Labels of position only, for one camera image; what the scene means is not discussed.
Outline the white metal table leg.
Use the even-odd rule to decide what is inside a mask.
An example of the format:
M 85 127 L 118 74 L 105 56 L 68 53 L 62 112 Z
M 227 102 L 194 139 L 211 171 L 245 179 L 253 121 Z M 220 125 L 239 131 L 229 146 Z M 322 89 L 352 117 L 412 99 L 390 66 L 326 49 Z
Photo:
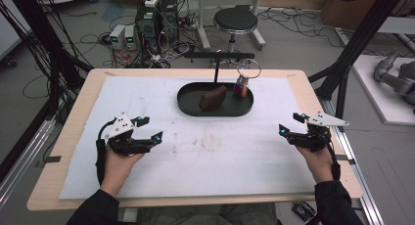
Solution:
M 257 16 L 257 14 L 258 14 L 259 3 L 260 3 L 260 0 L 253 0 L 253 3 L 251 5 L 251 12 L 255 16 Z M 258 29 L 255 29 L 252 32 L 252 36 L 254 37 L 255 41 L 258 44 L 258 50 L 261 50 L 266 45 L 266 42 L 263 39 L 262 35 L 260 34 L 259 30 Z
M 198 0 L 197 31 L 198 31 L 203 48 L 205 50 L 209 50 L 210 44 L 208 41 L 207 33 L 204 28 L 204 0 Z

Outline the person's right hand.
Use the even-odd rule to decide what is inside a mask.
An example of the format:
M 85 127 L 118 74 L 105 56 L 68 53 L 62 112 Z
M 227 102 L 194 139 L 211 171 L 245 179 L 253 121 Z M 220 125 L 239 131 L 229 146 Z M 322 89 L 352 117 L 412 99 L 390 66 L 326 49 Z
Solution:
M 310 149 L 297 147 L 297 150 L 304 157 L 308 169 L 316 183 L 333 181 L 332 157 L 327 149 L 312 152 Z

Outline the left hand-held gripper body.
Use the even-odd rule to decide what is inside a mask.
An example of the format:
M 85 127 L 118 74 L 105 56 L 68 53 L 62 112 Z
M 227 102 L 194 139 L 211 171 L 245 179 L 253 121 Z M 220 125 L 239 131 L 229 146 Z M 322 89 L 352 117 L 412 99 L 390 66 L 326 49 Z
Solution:
M 154 146 L 151 139 L 136 140 L 132 138 L 135 128 L 131 119 L 124 112 L 110 123 L 110 129 L 105 133 L 107 145 L 122 156 L 148 153 Z

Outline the person's left hand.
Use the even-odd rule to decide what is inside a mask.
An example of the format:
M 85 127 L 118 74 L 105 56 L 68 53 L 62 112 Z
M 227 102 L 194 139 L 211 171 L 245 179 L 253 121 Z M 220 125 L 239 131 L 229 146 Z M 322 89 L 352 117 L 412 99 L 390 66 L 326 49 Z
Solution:
M 125 157 L 108 150 L 105 162 L 105 174 L 100 189 L 112 197 L 116 197 L 125 180 L 128 178 L 133 166 L 144 154 Z

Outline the brown zip pouch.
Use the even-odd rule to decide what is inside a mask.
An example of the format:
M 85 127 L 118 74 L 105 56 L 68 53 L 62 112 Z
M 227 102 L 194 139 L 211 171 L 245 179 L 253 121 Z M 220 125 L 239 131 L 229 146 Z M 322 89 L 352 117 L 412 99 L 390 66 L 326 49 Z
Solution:
M 211 91 L 206 92 L 199 101 L 199 107 L 204 111 L 213 111 L 218 108 L 226 98 L 227 88 L 219 86 Z

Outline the black oval tray with hanger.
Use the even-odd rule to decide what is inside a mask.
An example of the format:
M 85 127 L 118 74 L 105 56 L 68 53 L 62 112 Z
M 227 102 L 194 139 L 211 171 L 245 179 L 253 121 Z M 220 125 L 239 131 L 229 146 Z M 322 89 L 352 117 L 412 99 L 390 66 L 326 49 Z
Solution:
M 247 114 L 254 103 L 254 94 L 250 90 L 248 96 L 241 98 L 233 91 L 235 82 L 219 82 L 219 62 L 232 59 L 243 60 L 253 59 L 253 53 L 229 53 L 229 52 L 187 52 L 185 58 L 209 58 L 214 59 L 215 69 L 212 82 L 191 82 L 182 86 L 177 93 L 178 108 L 190 116 L 242 116 Z M 199 107 L 201 97 L 208 91 L 219 86 L 227 88 L 226 98 L 223 103 L 213 111 L 204 112 Z

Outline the white platform board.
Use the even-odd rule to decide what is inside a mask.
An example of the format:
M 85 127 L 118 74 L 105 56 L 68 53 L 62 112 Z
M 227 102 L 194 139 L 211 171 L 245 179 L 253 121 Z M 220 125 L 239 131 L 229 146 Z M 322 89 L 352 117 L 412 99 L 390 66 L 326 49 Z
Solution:
M 353 65 L 354 73 L 383 123 L 415 126 L 415 106 L 405 102 L 390 86 L 373 78 L 375 66 L 383 59 L 381 56 L 361 55 Z

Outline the black frame strut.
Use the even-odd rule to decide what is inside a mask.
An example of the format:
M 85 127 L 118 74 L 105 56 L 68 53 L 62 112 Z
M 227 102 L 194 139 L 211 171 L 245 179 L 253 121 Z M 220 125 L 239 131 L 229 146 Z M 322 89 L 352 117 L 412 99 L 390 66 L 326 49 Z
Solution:
M 334 91 L 338 90 L 335 117 L 344 117 L 347 80 L 352 66 L 399 1 L 376 0 L 335 62 L 308 78 L 310 83 L 324 78 L 315 89 L 316 96 L 324 101 L 330 101 Z
M 22 42 L 27 46 L 35 62 L 49 81 L 49 100 L 47 116 L 52 117 L 58 110 L 60 100 L 69 90 L 75 91 L 84 83 L 80 70 L 88 73 L 93 69 L 76 56 L 72 55 L 59 39 L 56 31 L 49 23 L 39 0 L 12 0 L 32 34 L 24 32 L 23 28 L 13 19 L 0 1 L 0 13 L 6 18 Z

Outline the aluminium rail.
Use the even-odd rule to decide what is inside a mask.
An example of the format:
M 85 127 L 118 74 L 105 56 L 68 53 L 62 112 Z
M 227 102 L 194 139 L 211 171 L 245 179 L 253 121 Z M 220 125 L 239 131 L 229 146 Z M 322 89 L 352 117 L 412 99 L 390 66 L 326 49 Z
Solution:
M 358 199 L 362 212 L 364 213 L 369 225 L 385 225 L 379 209 L 371 195 L 370 189 L 366 183 L 363 172 L 360 169 L 357 158 L 353 152 L 351 144 L 346 136 L 343 127 L 333 127 L 334 136 L 337 138 L 340 148 L 346 155 L 347 163 L 351 167 L 353 174 L 362 190 L 362 196 Z
M 26 143 L 17 161 L 0 183 L 0 210 L 5 206 L 10 196 L 14 193 L 20 181 L 28 171 L 31 164 L 43 148 L 56 125 L 56 119 L 44 120 L 39 127 L 35 128 Z

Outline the small black floor device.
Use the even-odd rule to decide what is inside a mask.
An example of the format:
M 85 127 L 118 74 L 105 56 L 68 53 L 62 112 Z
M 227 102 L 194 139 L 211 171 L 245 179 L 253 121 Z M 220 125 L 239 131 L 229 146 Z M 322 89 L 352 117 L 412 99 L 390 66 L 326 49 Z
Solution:
M 309 221 L 316 214 L 315 209 L 307 202 L 294 202 L 292 212 L 304 222 Z

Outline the cardboard box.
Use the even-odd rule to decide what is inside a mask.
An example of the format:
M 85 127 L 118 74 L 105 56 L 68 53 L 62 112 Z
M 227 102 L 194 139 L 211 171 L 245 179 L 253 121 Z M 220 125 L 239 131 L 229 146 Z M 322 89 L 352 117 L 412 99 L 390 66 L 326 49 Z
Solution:
M 326 0 L 322 12 L 323 24 L 357 29 L 376 0 Z

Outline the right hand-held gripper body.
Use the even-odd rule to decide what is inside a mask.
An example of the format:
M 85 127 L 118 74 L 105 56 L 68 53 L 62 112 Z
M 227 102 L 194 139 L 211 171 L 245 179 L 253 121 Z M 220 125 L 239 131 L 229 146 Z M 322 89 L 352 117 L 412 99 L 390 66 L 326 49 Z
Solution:
M 317 112 L 315 115 L 309 116 L 308 122 L 306 123 L 307 132 L 291 132 L 291 135 L 288 136 L 288 143 L 316 152 L 330 146 L 330 126 L 348 125 L 349 122 L 346 120 L 339 119 L 324 112 Z

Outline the round black stool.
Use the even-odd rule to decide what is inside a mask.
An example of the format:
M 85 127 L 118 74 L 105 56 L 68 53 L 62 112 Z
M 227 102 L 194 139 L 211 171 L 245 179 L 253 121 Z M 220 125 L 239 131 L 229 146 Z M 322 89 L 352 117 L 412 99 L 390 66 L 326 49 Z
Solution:
M 214 15 L 213 24 L 219 30 L 230 34 L 228 51 L 233 53 L 235 51 L 235 37 L 253 32 L 257 27 L 257 17 L 249 9 L 227 8 Z

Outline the key bunch with coloured tags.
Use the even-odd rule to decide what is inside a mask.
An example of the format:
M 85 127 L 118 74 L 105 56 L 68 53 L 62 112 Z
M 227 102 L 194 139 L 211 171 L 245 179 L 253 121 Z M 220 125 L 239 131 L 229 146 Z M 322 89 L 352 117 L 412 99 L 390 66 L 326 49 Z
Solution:
M 254 59 L 243 59 L 236 63 L 236 71 L 239 76 L 234 84 L 233 91 L 241 98 L 248 96 L 250 80 L 258 78 L 261 75 L 262 68 Z

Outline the black computer tower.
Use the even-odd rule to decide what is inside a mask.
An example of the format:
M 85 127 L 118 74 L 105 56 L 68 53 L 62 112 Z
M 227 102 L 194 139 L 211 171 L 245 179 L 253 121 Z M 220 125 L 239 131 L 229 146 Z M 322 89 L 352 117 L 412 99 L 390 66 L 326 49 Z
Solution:
M 160 52 L 159 35 L 161 32 L 161 21 L 157 9 L 139 4 L 135 23 L 143 49 L 150 54 L 158 54 Z
M 178 39 L 177 0 L 161 0 L 160 10 L 164 35 L 171 41 Z

